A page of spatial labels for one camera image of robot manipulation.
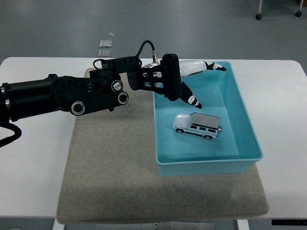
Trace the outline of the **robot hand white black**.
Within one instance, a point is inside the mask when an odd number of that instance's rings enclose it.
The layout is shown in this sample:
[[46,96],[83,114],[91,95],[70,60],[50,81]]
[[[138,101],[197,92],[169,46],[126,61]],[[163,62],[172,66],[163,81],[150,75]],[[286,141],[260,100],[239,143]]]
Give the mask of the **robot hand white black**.
[[[179,61],[178,56],[175,54],[169,54],[166,56],[174,61],[175,73],[179,73],[180,77],[187,77],[193,74],[197,74],[206,70],[219,70],[226,71],[226,68],[215,62],[207,62],[205,60],[183,60]],[[196,108],[202,109],[202,104],[198,101],[189,86],[181,81],[181,96],[179,97],[184,103],[187,103]]]

